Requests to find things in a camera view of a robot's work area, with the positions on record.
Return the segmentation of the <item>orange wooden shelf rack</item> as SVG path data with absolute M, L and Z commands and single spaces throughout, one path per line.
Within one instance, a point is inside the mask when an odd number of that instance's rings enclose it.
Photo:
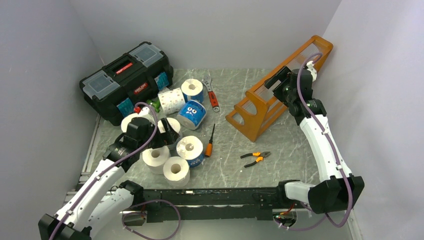
M 317 52 L 323 53 L 321 59 L 314 65 L 315 69 L 319 71 L 333 49 L 334 45 L 330 41 L 318 35 L 312 36 L 270 73 L 248 89 L 244 93 L 245 97 L 236 103 L 233 110 L 225 116 L 226 121 L 248 140 L 255 142 L 287 110 L 287 107 L 273 95 L 272 90 L 278 84 L 275 83 L 268 89 L 265 87 L 266 81 L 284 66 L 290 69 L 299 68 L 306 57 Z

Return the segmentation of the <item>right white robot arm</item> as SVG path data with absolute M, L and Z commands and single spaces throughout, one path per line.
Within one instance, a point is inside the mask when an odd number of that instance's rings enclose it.
M 279 183 L 276 203 L 289 207 L 294 201 L 308 204 L 316 214 L 351 209 L 365 187 L 361 176 L 354 176 L 332 137 L 323 103 L 313 98 L 314 69 L 283 66 L 264 86 L 282 102 L 307 138 L 318 167 L 319 184 L 299 180 Z

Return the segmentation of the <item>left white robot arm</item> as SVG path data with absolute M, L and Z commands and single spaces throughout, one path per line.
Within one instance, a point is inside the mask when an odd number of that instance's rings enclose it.
M 148 149 L 160 149 L 180 137 L 166 118 L 153 123 L 134 117 L 126 129 L 106 149 L 93 175 L 54 215 L 45 214 L 38 222 L 42 240 L 91 240 L 119 212 L 139 209 L 144 203 L 144 189 L 126 180 L 107 199 L 112 186 Z

